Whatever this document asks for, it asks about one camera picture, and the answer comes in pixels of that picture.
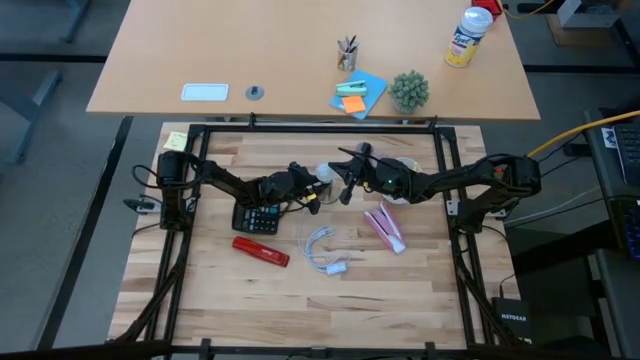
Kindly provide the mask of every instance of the blue sticky note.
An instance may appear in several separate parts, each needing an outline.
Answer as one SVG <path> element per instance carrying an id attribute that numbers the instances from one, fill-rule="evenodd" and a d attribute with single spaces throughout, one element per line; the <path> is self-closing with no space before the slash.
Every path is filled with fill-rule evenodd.
<path id="1" fill-rule="evenodd" d="M 373 106 L 376 104 L 378 99 L 384 91 L 387 89 L 387 82 L 384 79 L 381 79 L 377 76 L 373 76 L 369 73 L 366 73 L 362 70 L 356 70 L 353 74 L 344 82 L 353 82 L 364 80 L 365 86 L 367 87 L 367 95 L 362 97 L 364 101 L 364 105 L 367 107 L 365 111 L 360 111 L 357 113 L 349 114 L 356 119 L 364 120 L 369 114 L 369 111 L 373 109 Z M 333 106 L 336 109 L 344 111 L 344 106 L 342 106 L 342 98 L 340 96 L 334 96 L 331 101 L 329 101 L 329 105 Z"/>

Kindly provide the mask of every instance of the butcher block table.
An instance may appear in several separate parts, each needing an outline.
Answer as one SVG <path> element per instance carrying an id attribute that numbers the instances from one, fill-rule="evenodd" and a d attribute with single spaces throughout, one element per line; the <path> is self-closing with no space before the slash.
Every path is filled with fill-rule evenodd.
<path id="1" fill-rule="evenodd" d="M 163 145 L 172 131 L 187 133 L 189 125 L 165 123 L 156 155 L 166 151 Z M 463 165 L 485 155 L 479 127 L 455 128 Z M 346 161 L 349 156 L 338 147 L 355 148 L 362 141 L 379 154 L 413 158 L 424 172 L 438 171 L 433 136 L 424 134 L 214 132 L 207 159 L 251 179 L 284 170 L 291 161 L 311 171 L 322 162 Z M 196 141 L 194 149 L 199 148 Z M 449 152 L 445 155 L 451 168 Z M 484 188 L 468 190 L 475 197 Z M 160 196 L 157 190 L 148 194 Z M 232 230 L 234 199 L 203 185 L 173 344 L 199 345 L 210 338 L 216 346 L 239 347 L 419 349 L 434 342 L 438 349 L 466 348 L 442 195 L 417 205 L 392 206 L 407 244 L 400 255 L 387 249 L 364 220 L 363 211 L 380 200 L 381 195 L 358 188 L 348 206 L 322 205 L 317 215 L 287 213 L 277 235 L 254 235 Z M 137 227 L 158 221 L 157 215 L 140 216 Z M 493 219 L 485 225 L 504 230 Z M 299 234 L 306 241 L 320 226 L 333 227 L 336 235 L 319 241 L 315 252 L 351 253 L 346 273 L 316 272 L 298 249 Z M 289 265 L 281 268 L 234 250 L 231 241 L 238 235 L 289 254 Z M 509 247 L 491 230 L 476 238 L 487 295 L 497 296 L 499 282 L 513 274 Z M 122 334 L 151 298 L 164 239 L 165 231 L 157 227 L 133 238 L 110 338 Z M 513 278 L 504 288 L 506 297 L 519 298 Z M 164 333 L 170 295 L 160 311 L 157 336 Z M 471 303 L 476 340 L 482 342 L 479 313 Z"/>

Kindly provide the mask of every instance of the light wood desk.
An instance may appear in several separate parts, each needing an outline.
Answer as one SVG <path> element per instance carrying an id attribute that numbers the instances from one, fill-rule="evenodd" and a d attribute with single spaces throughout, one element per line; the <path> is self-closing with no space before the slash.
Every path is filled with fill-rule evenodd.
<path id="1" fill-rule="evenodd" d="M 187 132 L 188 127 L 164 124 L 156 155 L 165 151 L 162 145 L 171 131 Z M 485 155 L 479 127 L 461 126 L 456 131 L 463 164 Z M 424 134 L 211 136 L 208 159 L 247 179 L 282 170 L 293 160 L 310 169 L 328 160 L 345 161 L 348 155 L 337 147 L 355 147 L 361 141 L 388 156 L 412 157 L 425 172 L 438 169 L 433 137 Z M 471 187 L 469 196 L 483 190 Z M 159 196 L 157 190 L 149 194 Z M 408 247 L 400 255 L 386 249 L 363 218 L 362 212 L 381 200 L 379 194 L 357 189 L 348 206 L 323 205 L 318 215 L 307 214 L 303 239 L 320 226 L 330 225 L 337 233 L 322 240 L 318 245 L 322 249 L 316 251 L 347 251 L 353 256 L 346 273 L 329 277 L 311 269 L 298 250 L 300 212 L 285 215 L 275 236 L 244 235 L 289 254 L 288 267 L 280 268 L 232 249 L 231 240 L 242 233 L 231 229 L 230 196 L 206 185 L 201 195 L 174 344 L 199 345 L 201 338 L 211 338 L 216 346 L 420 349 L 433 341 L 439 349 L 465 348 L 442 196 L 393 208 Z M 158 221 L 157 216 L 141 216 L 137 226 Z M 503 231 L 501 222 L 485 224 Z M 165 231 L 155 228 L 133 239 L 110 337 L 120 335 L 151 298 L 164 237 Z M 509 248 L 490 230 L 477 236 L 477 244 L 487 294 L 497 296 L 498 283 L 513 274 Z M 505 293 L 519 296 L 514 279 L 505 282 Z M 158 336 L 164 331 L 167 306 L 165 300 Z M 471 308 L 479 340 L 478 312 L 473 304 Z"/>
<path id="2" fill-rule="evenodd" d="M 358 68 L 387 81 L 412 69 L 429 80 L 412 117 L 539 120 L 505 16 L 467 68 L 444 62 L 469 0 L 133 0 L 89 112 L 336 118 L 328 105 L 337 43 L 357 34 Z M 226 83 L 225 102 L 183 102 L 185 83 Z M 245 98 L 249 86 L 265 96 Z M 407 119 L 388 95 L 373 118 Z"/>

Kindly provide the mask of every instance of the potted succulent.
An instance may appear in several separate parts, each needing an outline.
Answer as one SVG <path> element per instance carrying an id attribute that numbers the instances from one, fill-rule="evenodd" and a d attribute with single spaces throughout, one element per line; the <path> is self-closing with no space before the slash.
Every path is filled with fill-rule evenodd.
<path id="1" fill-rule="evenodd" d="M 389 95 L 393 107 L 403 114 L 413 113 L 418 106 L 424 106 L 429 98 L 429 82 L 424 75 L 411 70 L 408 74 L 400 74 L 393 79 Z"/>

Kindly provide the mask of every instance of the yellow cable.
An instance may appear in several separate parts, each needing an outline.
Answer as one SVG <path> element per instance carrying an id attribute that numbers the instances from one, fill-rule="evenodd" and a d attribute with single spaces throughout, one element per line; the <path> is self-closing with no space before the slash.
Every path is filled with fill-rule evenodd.
<path id="1" fill-rule="evenodd" d="M 637 111 L 628 112 L 626 114 L 622 114 L 622 115 L 618 115 L 618 116 L 612 116 L 610 118 L 598 120 L 598 121 L 595 121 L 595 122 L 592 122 L 592 123 L 589 123 L 589 124 L 585 124 L 585 125 L 582 125 L 582 126 L 578 126 L 577 128 L 573 128 L 573 129 L 571 129 L 569 131 L 565 131 L 562 134 L 560 134 L 560 135 L 554 137 L 553 139 L 547 141 L 546 143 L 538 146 L 535 150 L 533 150 L 532 152 L 527 154 L 527 156 L 532 158 L 532 157 L 536 156 L 538 153 L 540 153 L 542 150 L 544 150 L 544 149 L 548 148 L 549 146 L 553 145 L 553 143 L 558 142 L 558 141 L 566 138 L 567 136 L 571 136 L 573 134 L 577 134 L 577 133 L 585 131 L 587 129 L 591 129 L 592 127 L 596 127 L 596 126 L 612 123 L 614 121 L 628 119 L 630 117 L 639 116 L 639 115 L 640 115 L 640 110 L 637 110 Z"/>
<path id="2" fill-rule="evenodd" d="M 544 10 L 547 6 L 549 6 L 549 5 L 553 4 L 553 2 L 554 2 L 554 1 L 556 1 L 556 0 L 550 0 L 549 2 L 547 2 L 546 4 L 544 4 L 544 5 L 540 6 L 540 7 L 539 7 L 539 8 L 537 8 L 536 10 L 534 10 L 534 11 L 532 11 L 532 12 L 530 12 L 530 13 L 526 14 L 526 15 L 522 15 L 522 16 L 515 16 L 515 15 L 511 15 L 511 13 L 510 13 L 510 12 L 508 12 L 506 9 L 504 9 L 504 6 L 503 6 L 502 11 L 504 11 L 504 13 L 505 13 L 505 14 L 507 14 L 507 16 L 509 16 L 510 18 L 512 18 L 512 19 L 518 19 L 518 20 L 519 20 L 519 19 L 524 19 L 524 18 L 526 18 L 526 17 L 529 17 L 529 16 L 531 16 L 531 15 L 535 15 L 535 14 L 539 13 L 540 11 Z"/>

